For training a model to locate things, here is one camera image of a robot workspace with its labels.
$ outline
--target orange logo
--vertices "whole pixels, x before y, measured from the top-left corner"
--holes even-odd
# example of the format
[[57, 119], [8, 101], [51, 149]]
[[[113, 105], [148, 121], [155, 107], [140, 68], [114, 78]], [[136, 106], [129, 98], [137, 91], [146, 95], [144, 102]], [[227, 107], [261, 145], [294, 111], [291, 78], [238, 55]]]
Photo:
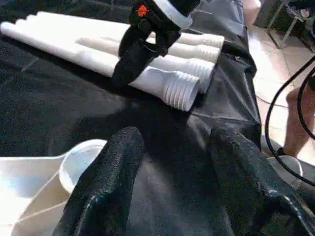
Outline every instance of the orange logo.
[[145, 5], [141, 5], [141, 6], [139, 7], [139, 9], [136, 10], [136, 12], [138, 12], [138, 16], [140, 16], [140, 17], [145, 16], [145, 15], [148, 13], [148, 11], [149, 11], [149, 10], [146, 8]]

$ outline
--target black tarp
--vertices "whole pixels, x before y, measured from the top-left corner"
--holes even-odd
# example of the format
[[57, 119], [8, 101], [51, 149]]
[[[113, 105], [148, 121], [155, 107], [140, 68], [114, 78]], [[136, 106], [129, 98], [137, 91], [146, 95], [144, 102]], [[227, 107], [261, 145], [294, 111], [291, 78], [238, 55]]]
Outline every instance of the black tarp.
[[[0, 0], [0, 20], [39, 10], [127, 22], [129, 0]], [[88, 139], [135, 126], [145, 156], [134, 184], [128, 235], [232, 235], [206, 145], [214, 126], [260, 146], [260, 118], [242, 2], [202, 2], [192, 31], [225, 36], [207, 94], [189, 113], [135, 88], [0, 38], [0, 156], [58, 155]]]

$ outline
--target black cable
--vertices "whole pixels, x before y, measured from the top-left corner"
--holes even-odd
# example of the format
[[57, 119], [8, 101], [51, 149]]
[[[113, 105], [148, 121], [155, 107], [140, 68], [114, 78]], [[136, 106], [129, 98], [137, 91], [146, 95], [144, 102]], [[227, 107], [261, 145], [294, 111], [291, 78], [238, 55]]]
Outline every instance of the black cable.
[[305, 123], [305, 120], [304, 120], [304, 117], [303, 117], [303, 114], [302, 114], [302, 94], [303, 94], [303, 91], [306, 87], [306, 84], [311, 80], [315, 80], [315, 77], [313, 77], [313, 74], [315, 72], [315, 68], [308, 74], [308, 76], [306, 77], [306, 79], [303, 81], [301, 87], [300, 87], [300, 90], [299, 90], [299, 94], [297, 96], [297, 113], [299, 115], [299, 118], [300, 118], [300, 122], [303, 126], [303, 128], [305, 129], [305, 131], [309, 134], [309, 136], [312, 138], [312, 139], [315, 139], [315, 135], [312, 133], [312, 131], [310, 131], [310, 129], [307, 127], [306, 123]]
[[[297, 77], [299, 76], [307, 67], [309, 67], [309, 65], [311, 65], [313, 62], [315, 61], [315, 57], [312, 57], [301, 69], [299, 69], [288, 81], [286, 81], [281, 88], [277, 91], [275, 97], [273, 98], [270, 107], [268, 109], [268, 113], [267, 113], [267, 117], [266, 117], [266, 123], [265, 123], [265, 136], [266, 136], [266, 142], [268, 145], [268, 148], [270, 149], [270, 151], [272, 152], [272, 154], [274, 155], [274, 157], [276, 158], [277, 161], [279, 161], [279, 163], [283, 166], [283, 168], [285, 168], [286, 171], [288, 171], [290, 174], [292, 174], [293, 176], [297, 177], [298, 179], [302, 180], [305, 183], [308, 183], [309, 185], [315, 187], [315, 183], [313, 181], [308, 180], [307, 178], [304, 178], [302, 176], [300, 176], [299, 174], [295, 173], [289, 166], [287, 166], [278, 156], [277, 152], [273, 149], [271, 142], [270, 142], [270, 138], [269, 138], [269, 121], [270, 121], [270, 116], [271, 116], [271, 112], [273, 107], [275, 106], [275, 103], [280, 95], [280, 93]], [[313, 70], [310, 72], [310, 74], [314, 74], [315, 72], [315, 68], [313, 68]]]

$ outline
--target beige floor tile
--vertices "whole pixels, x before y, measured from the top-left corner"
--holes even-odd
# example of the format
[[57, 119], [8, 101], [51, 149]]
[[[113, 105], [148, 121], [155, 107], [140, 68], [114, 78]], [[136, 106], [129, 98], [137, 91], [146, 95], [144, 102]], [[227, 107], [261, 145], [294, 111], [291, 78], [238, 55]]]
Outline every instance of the beige floor tile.
[[309, 141], [302, 148], [297, 158], [315, 166], [315, 148], [311, 139], [309, 139]]
[[[259, 77], [254, 78], [254, 88], [256, 96], [261, 100], [271, 103], [277, 91], [283, 85], [283, 82], [265, 80]], [[279, 98], [276, 101], [276, 105], [287, 107], [286, 96], [287, 94], [294, 89], [293, 85], [289, 85], [280, 93]]]
[[[265, 125], [261, 126], [261, 133], [265, 133]], [[269, 137], [283, 146], [285, 141], [285, 130], [269, 127]]]
[[[296, 71], [298, 71], [309, 59], [311, 59], [312, 55], [306, 54], [303, 56], [293, 56], [284, 54], [284, 59], [289, 68], [290, 75], [292, 76]], [[308, 73], [314, 67], [309, 66], [304, 72], [301, 73], [294, 81], [294, 87], [300, 87]]]
[[[267, 112], [270, 104], [262, 101], [259, 97], [257, 98], [261, 123], [265, 124]], [[269, 127], [277, 128], [277, 129], [286, 129], [286, 121], [288, 117], [288, 110], [284, 107], [275, 106], [271, 113]]]
[[290, 77], [284, 56], [280, 51], [266, 52], [251, 49], [251, 55], [257, 67], [257, 77], [282, 83]]
[[248, 40], [251, 49], [268, 52], [278, 51], [276, 45], [266, 33], [266, 30], [257, 26], [248, 26]]
[[285, 46], [281, 49], [284, 54], [293, 56], [305, 56], [312, 55], [313, 53], [304, 46], [304, 44], [296, 36], [290, 36], [286, 42]]

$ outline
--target metal chair leg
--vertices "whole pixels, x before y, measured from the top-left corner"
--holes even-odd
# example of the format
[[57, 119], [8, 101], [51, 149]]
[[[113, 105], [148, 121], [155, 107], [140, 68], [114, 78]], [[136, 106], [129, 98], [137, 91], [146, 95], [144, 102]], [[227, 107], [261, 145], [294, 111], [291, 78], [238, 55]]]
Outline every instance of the metal chair leg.
[[276, 11], [274, 17], [271, 19], [271, 21], [270, 21], [270, 23], [269, 23], [269, 25], [268, 25], [268, 27], [267, 27], [267, 31], [270, 30], [272, 24], [273, 24], [274, 21], [276, 20], [276, 18], [277, 18], [277, 16], [279, 15], [279, 13], [280, 13], [281, 9], [283, 8], [283, 6], [284, 6], [284, 2], [281, 3], [281, 5], [280, 5], [280, 7], [278, 8], [278, 10]]
[[294, 20], [292, 21], [289, 29], [287, 30], [287, 32], [285, 33], [283, 39], [281, 40], [279, 47], [282, 48], [284, 46], [285, 41], [287, 40], [287, 38], [289, 37], [291, 31], [293, 30], [293, 27], [295, 26], [296, 22], [297, 22], [297, 17], [294, 17]]

